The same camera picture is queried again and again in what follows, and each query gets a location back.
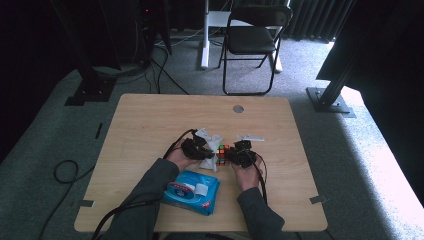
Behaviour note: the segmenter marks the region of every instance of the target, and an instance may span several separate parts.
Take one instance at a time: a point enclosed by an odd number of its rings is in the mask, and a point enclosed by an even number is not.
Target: gray carpet
[[[315,77],[328,54],[329,44],[285,40],[280,53],[283,72],[267,96],[289,99],[318,191],[329,201],[324,210],[328,231],[287,233],[288,239],[424,239],[424,211],[403,176],[359,92],[344,88],[342,96],[355,118],[317,113],[306,87],[326,87]],[[210,67],[200,69],[201,43],[183,41],[173,46],[165,70],[190,94],[223,95],[222,68],[216,69],[220,47],[211,44]],[[163,64],[165,54],[156,48],[154,60]],[[230,66],[229,87],[266,88],[269,62],[260,69],[253,64]],[[124,66],[124,71],[134,66]],[[118,73],[98,68],[109,74]],[[38,239],[49,215],[69,184],[58,183],[55,166],[72,159],[79,165],[78,176],[95,165],[119,97],[124,93],[156,93],[154,79],[159,68],[149,67],[138,76],[120,77],[108,102],[87,102],[64,106],[81,78],[71,72],[56,86],[37,118],[0,165],[0,239]],[[161,74],[163,94],[184,94]],[[102,130],[98,135],[99,124]],[[58,169],[62,180],[72,179],[75,168]],[[90,174],[73,184],[69,194],[50,219],[42,239],[90,239],[91,233],[73,228]],[[208,239],[205,234],[173,234],[168,239]]]

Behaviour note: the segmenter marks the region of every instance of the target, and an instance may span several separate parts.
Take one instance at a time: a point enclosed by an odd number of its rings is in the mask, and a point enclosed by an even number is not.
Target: desk
[[[290,0],[285,0],[285,5],[288,6]],[[206,69],[209,67],[209,27],[227,27],[228,11],[209,11],[209,0],[205,0],[205,20],[204,20],[204,36],[203,36],[203,50],[201,68]],[[275,58],[272,54],[272,59],[277,61],[275,72],[283,71],[280,57]]]
[[[236,105],[244,111],[233,111]],[[84,197],[95,204],[80,208],[75,229],[94,231],[172,142],[188,129],[203,127],[209,135],[221,135],[223,144],[232,145],[236,135],[265,138],[264,142],[252,142],[252,150],[267,164],[268,202],[286,220],[283,230],[326,229],[321,203],[310,202],[318,193],[287,99],[154,94],[121,97]],[[214,214],[203,216],[162,204],[155,231],[247,231],[236,201],[239,189],[231,167],[219,166],[214,173],[191,165],[190,170],[220,180]]]

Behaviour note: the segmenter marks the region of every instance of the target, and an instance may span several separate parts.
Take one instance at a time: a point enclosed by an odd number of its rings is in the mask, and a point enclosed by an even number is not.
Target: gray sleeve
[[[121,206],[149,201],[163,196],[166,185],[179,174],[178,167],[165,159],[158,159],[144,174]],[[160,203],[125,210],[113,218],[101,240],[151,240],[159,213]]]
[[[276,214],[262,198],[258,188],[242,192],[237,198],[252,239],[285,239],[281,229],[284,219]]]

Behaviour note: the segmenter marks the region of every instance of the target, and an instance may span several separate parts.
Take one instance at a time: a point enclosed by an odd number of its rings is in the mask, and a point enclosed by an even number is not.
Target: black chair
[[[222,90],[227,95],[250,96],[265,95],[271,88],[274,80],[275,66],[277,61],[272,63],[272,73],[269,87],[264,92],[228,92],[225,88],[227,77],[228,60],[261,60],[257,68],[260,68],[269,56],[275,53],[278,57],[280,43],[283,31],[288,26],[293,16],[292,10],[287,6],[267,5],[267,6],[244,6],[234,9],[227,22],[224,42],[222,44],[221,57],[218,68],[221,67],[221,61],[224,61],[224,77]],[[234,25],[235,20],[247,23],[243,26]],[[234,55],[265,55],[263,58],[227,58],[227,51]]]

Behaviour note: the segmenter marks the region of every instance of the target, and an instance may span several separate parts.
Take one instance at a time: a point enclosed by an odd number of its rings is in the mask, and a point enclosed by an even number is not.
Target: blue tissue box
[[[215,177],[184,170],[168,184],[162,203],[209,216],[215,208],[219,185]]]

